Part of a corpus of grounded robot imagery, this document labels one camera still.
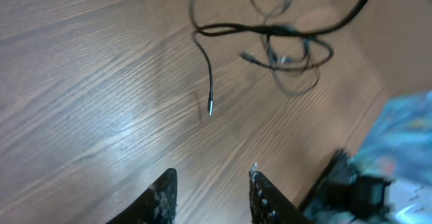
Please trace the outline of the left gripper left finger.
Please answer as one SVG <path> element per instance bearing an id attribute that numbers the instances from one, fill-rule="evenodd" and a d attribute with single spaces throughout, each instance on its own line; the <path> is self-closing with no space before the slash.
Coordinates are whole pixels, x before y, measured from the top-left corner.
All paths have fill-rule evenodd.
<path id="1" fill-rule="evenodd" d="M 178 173 L 168 168 L 107 224 L 174 224 L 177 196 Z"/>

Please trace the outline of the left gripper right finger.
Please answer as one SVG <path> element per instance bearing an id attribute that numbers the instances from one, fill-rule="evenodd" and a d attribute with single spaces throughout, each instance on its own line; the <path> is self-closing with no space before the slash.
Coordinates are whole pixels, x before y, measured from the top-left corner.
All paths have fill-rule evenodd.
<path id="1" fill-rule="evenodd" d="M 253 224 L 310 224 L 309 221 L 260 171 L 249 171 L 249 203 Z"/>

